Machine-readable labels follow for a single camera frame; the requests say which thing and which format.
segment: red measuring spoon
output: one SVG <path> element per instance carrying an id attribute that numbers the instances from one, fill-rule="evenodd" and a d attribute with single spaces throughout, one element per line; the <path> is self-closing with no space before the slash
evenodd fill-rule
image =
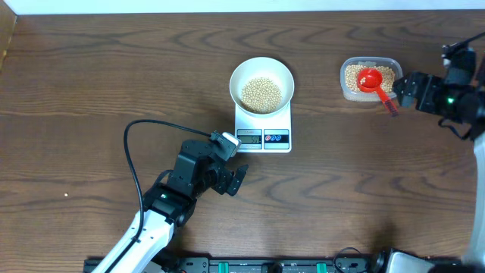
<path id="1" fill-rule="evenodd" d="M 387 111 L 395 117 L 399 113 L 397 111 L 396 106 L 394 103 L 389 99 L 386 93 L 380 88 L 382 83 L 382 74 L 377 69 L 373 68 L 365 68 L 363 71 L 360 71 L 357 76 L 357 86 L 358 88 L 365 93 L 372 93 L 376 92 L 379 96 L 379 99 L 382 101 L 384 106 L 386 107 Z"/>

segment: wood grain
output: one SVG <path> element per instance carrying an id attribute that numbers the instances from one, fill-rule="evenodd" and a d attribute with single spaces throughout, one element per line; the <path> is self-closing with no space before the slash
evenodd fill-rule
<path id="1" fill-rule="evenodd" d="M 293 151 L 238 155 L 237 196 L 207 192 L 172 242 L 213 256 L 332 256 L 394 246 L 459 256 L 476 191 L 472 143 L 438 117 L 349 102 L 340 66 L 396 59 L 443 75 L 440 47 L 485 28 L 483 11 L 26 16 L 0 76 L 0 271 L 79 272 L 137 208 L 122 133 L 137 118 L 233 131 L 232 71 L 271 56 L 293 72 Z M 485 48 L 484 41 L 474 44 Z M 143 190 L 186 132 L 130 135 Z"/>
<path id="2" fill-rule="evenodd" d="M 0 71 L 2 70 L 3 59 L 7 55 L 8 45 L 14 34 L 17 15 L 0 0 Z"/>

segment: white scale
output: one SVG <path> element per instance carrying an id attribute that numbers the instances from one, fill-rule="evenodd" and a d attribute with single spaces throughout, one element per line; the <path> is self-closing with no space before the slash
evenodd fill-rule
<path id="1" fill-rule="evenodd" d="M 243 110 L 239 99 L 245 84 L 265 77 L 280 87 L 282 99 L 277 110 L 255 114 Z M 281 62 L 266 57 L 252 58 L 240 64 L 230 78 L 230 95 L 236 103 L 235 136 L 241 140 L 237 152 L 291 151 L 291 105 L 295 83 L 289 69 Z"/>
<path id="2" fill-rule="evenodd" d="M 270 118 L 254 118 L 236 106 L 236 137 L 241 140 L 237 152 L 291 151 L 291 107 Z"/>

